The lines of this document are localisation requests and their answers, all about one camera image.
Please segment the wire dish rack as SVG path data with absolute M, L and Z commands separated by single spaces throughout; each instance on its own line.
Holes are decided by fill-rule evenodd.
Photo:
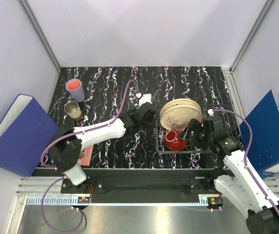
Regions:
M 156 151 L 224 156 L 240 149 L 236 120 L 227 115 L 227 110 L 229 105 L 199 105 L 183 98 L 157 106 Z

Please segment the red floral bowl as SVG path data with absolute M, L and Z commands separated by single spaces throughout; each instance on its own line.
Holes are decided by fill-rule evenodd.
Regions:
M 170 151 L 180 152 L 187 146 L 187 141 L 179 137 L 180 133 L 177 129 L 167 131 L 165 144 Z

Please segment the white brown steel tumbler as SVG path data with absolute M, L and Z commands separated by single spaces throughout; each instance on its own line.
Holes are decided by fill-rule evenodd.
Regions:
M 82 112 L 76 101 L 69 101 L 64 105 L 64 111 L 74 121 L 82 118 Z

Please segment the lavender plastic cup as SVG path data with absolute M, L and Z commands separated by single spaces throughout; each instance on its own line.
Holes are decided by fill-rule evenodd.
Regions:
M 69 91 L 67 89 L 67 91 L 71 94 L 71 96 L 75 99 L 76 102 L 83 102 L 84 101 L 85 94 L 84 94 L 84 90 L 83 90 L 83 85 L 81 85 L 81 87 L 78 90 Z

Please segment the pink plastic cup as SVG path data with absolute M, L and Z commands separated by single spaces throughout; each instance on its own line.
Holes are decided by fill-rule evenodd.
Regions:
M 78 90 L 81 87 L 81 85 L 82 84 L 81 84 L 80 80 L 72 79 L 66 83 L 66 88 L 69 91 L 75 91 L 75 90 Z

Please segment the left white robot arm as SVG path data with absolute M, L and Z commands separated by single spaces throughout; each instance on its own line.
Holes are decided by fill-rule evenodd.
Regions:
M 57 171 L 71 181 L 72 188 L 83 193 L 88 189 L 89 182 L 77 162 L 80 153 L 102 141 L 133 136 L 143 126 L 154 125 L 156 118 L 155 106 L 145 102 L 137 109 L 99 124 L 72 129 L 63 126 L 51 138 L 44 152 L 49 154 Z

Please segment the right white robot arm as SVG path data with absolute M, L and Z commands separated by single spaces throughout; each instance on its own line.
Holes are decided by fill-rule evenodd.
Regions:
M 279 234 L 279 198 L 258 175 L 240 141 L 228 135 L 222 119 L 192 119 L 181 136 L 196 148 L 209 148 L 233 174 L 213 170 L 204 178 L 205 189 L 226 196 L 244 216 L 250 233 Z

